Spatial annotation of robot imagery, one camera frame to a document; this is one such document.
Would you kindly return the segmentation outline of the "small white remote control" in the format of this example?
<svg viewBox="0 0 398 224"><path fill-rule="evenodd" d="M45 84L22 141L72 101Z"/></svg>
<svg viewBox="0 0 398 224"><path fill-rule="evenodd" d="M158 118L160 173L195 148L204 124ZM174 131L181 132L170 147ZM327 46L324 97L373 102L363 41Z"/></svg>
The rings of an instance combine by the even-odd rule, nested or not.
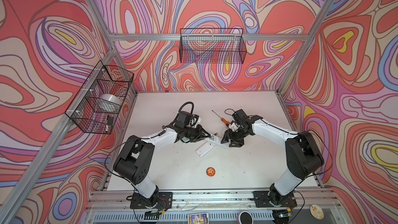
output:
<svg viewBox="0 0 398 224"><path fill-rule="evenodd" d="M212 151L214 149L215 145L210 143L210 142L206 142L203 145L201 145L196 151L195 153L200 157L203 158L205 155L207 155L210 151Z"/></svg>

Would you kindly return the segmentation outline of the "orange black screwdriver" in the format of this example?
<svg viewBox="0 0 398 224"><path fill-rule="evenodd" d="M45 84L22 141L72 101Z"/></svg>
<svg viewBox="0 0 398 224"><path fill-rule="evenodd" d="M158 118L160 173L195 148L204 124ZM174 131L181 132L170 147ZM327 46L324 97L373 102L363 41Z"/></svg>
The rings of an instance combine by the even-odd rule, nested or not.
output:
<svg viewBox="0 0 398 224"><path fill-rule="evenodd" d="M225 118L221 117L219 114L217 114L214 110L212 112L228 127L230 125L230 122L227 121Z"/></svg>

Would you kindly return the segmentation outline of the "long white remote control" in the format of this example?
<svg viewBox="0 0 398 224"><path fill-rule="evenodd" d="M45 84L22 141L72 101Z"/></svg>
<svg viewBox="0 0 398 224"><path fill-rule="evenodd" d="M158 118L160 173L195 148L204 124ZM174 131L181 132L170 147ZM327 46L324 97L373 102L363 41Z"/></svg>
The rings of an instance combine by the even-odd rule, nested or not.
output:
<svg viewBox="0 0 398 224"><path fill-rule="evenodd" d="M222 144L221 143L222 138L220 138L220 137L218 137L216 135L211 134L210 138L207 138L207 141L210 142L211 144L215 145L215 146L218 146L218 147L221 147L221 148L224 148L224 149L230 149L229 144L228 143Z"/></svg>

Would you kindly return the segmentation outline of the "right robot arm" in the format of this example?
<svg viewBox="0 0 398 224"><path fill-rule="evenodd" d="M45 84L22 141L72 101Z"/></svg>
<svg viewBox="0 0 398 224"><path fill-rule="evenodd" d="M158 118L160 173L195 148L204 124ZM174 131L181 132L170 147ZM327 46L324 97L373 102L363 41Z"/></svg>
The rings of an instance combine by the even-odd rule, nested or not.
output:
<svg viewBox="0 0 398 224"><path fill-rule="evenodd" d="M273 207L281 207L293 197L305 179L324 165L323 155L310 132L294 132L274 125L261 116L246 115L243 110L232 114L233 121L225 131L222 144L242 147L244 138L259 135L285 150L287 169L271 184L265 201Z"/></svg>

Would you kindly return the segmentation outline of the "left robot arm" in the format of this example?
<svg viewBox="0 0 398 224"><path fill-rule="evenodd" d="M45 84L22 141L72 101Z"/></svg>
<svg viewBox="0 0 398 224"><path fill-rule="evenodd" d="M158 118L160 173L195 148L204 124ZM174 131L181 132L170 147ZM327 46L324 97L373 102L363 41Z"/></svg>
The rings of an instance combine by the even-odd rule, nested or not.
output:
<svg viewBox="0 0 398 224"><path fill-rule="evenodd" d="M158 186L147 177L156 150L178 141L196 143L215 140L216 136L200 125L200 117L194 114L193 110L194 103L185 102L174 120L159 133L145 138L132 135L120 144L121 150L114 161L113 169L109 172L134 187L131 207L159 208L161 203L169 207L169 203L159 197Z"/></svg>

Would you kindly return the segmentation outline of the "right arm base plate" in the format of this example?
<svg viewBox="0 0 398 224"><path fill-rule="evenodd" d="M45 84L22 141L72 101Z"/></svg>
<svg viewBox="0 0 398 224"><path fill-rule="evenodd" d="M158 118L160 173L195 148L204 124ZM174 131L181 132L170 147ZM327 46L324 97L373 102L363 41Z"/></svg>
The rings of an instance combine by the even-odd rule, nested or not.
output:
<svg viewBox="0 0 398 224"><path fill-rule="evenodd" d="M276 207L276 208L295 208L297 202L294 193L291 192L285 196L280 195L275 190L254 191L252 201L256 207Z"/></svg>

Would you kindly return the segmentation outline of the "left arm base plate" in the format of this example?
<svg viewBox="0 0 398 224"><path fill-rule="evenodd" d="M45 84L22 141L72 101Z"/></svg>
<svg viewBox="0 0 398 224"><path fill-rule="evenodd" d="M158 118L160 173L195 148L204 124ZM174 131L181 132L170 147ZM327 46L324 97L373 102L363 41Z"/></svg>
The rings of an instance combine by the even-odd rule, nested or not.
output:
<svg viewBox="0 0 398 224"><path fill-rule="evenodd" d="M126 199L130 200L130 209L169 209L172 207L173 193L171 191L156 191L152 197L145 198L135 192Z"/></svg>

